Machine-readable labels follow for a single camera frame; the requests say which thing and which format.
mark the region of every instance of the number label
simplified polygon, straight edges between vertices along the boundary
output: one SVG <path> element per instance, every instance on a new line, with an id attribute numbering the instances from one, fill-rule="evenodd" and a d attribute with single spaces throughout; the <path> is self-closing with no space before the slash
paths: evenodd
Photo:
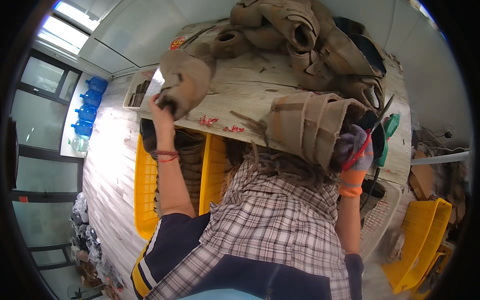
<path id="1" fill-rule="evenodd" d="M 177 50 L 187 39 L 186 36 L 178 36 L 170 44 L 170 50 Z"/>

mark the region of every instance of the fan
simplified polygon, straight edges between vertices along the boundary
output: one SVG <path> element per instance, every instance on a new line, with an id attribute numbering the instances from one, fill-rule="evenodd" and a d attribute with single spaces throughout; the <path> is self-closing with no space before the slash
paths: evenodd
<path id="1" fill-rule="evenodd" d="M 101 284 L 94 288 L 82 289 L 77 284 L 71 284 L 67 288 L 67 296 L 69 299 L 72 300 L 90 300 L 96 297 L 100 297 L 102 295 L 102 286 L 104 285 Z"/>

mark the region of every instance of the hand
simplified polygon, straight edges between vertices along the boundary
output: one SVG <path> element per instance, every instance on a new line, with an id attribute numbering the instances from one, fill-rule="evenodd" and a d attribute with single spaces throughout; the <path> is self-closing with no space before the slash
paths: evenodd
<path id="1" fill-rule="evenodd" d="M 156 133 L 156 148 L 162 151 L 174 151 L 175 125 L 170 107 L 160 109 L 155 101 L 160 94 L 153 95 L 148 101 L 148 107 L 152 112 L 152 121 Z"/>
<path id="2" fill-rule="evenodd" d="M 347 133 L 343 138 L 353 142 L 353 151 L 351 157 L 353 157 L 362 147 L 367 140 L 367 133 L 357 125 L 352 125 L 352 132 Z M 353 164 L 353 166 L 342 171 L 340 174 L 340 190 L 338 193 L 346 197 L 360 196 L 362 193 L 361 184 L 363 178 L 367 174 L 368 168 L 372 165 L 373 161 L 373 146 L 372 139 L 369 140 L 367 148 L 360 155 L 359 159 Z"/>

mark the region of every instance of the wooden table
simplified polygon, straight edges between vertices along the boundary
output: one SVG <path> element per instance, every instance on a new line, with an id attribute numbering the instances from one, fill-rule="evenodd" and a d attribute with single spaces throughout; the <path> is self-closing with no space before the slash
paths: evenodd
<path id="1" fill-rule="evenodd" d="M 185 36 L 188 39 L 196 33 L 210 28 L 186 45 L 185 50 L 189 50 L 202 42 L 211 43 L 221 27 L 226 24 L 228 24 L 228 20 L 192 24 L 181 29 L 178 36 Z M 402 116 L 397 131 L 388 142 L 388 157 L 385 166 L 381 168 L 379 177 L 397 184 L 405 184 L 410 172 L 410 106 L 405 81 L 398 64 L 388 56 L 385 57 L 387 69 L 385 97 L 389 99 L 392 94 L 397 96 L 386 116 L 391 113 L 401 113 Z M 144 99 L 149 99 L 158 93 L 163 82 L 163 77 L 157 69 Z M 233 116 L 230 111 L 236 111 L 255 120 L 265 120 L 274 98 L 302 91 L 305 90 L 297 84 L 289 56 L 261 51 L 247 53 L 232 60 L 217 60 L 216 73 L 205 99 L 175 124 L 248 143 L 253 141 L 258 145 L 265 146 L 263 138 L 249 129 L 245 129 L 244 132 L 223 131 L 226 126 L 242 127 L 243 121 Z M 139 112 L 143 118 L 151 119 L 148 107 L 144 103 Z M 211 127 L 206 127 L 198 122 L 203 115 L 219 120 Z M 281 142 L 276 140 L 269 140 L 269 145 L 278 150 L 287 150 Z M 374 172 L 375 169 L 371 168 L 368 174 L 372 176 Z"/>

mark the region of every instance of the scissors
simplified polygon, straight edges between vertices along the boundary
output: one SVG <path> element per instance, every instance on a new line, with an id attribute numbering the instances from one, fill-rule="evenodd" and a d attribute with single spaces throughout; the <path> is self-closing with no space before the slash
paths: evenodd
<path id="1" fill-rule="evenodd" d="M 350 153 L 348 155 L 347 160 L 342 165 L 342 171 L 346 171 L 346 170 L 350 169 L 357 162 L 357 160 L 360 158 L 360 155 L 362 155 L 363 152 L 365 152 L 365 149 L 367 149 L 368 143 L 372 139 L 372 133 L 375 131 L 375 129 L 377 129 L 378 125 L 380 125 L 380 123 L 382 122 L 382 119 L 384 118 L 384 115 L 385 115 L 386 111 L 390 108 L 390 105 L 392 105 L 394 96 L 395 96 L 395 94 L 393 94 L 390 97 L 390 99 L 388 100 L 387 105 L 384 107 L 381 115 L 378 117 L 378 121 L 373 125 L 373 127 L 371 129 L 369 128 L 365 131 L 367 133 L 367 139 L 365 140 L 365 142 L 361 146 L 360 150 L 353 156 L 352 159 L 350 159 L 350 157 L 352 156 L 352 153 Z"/>

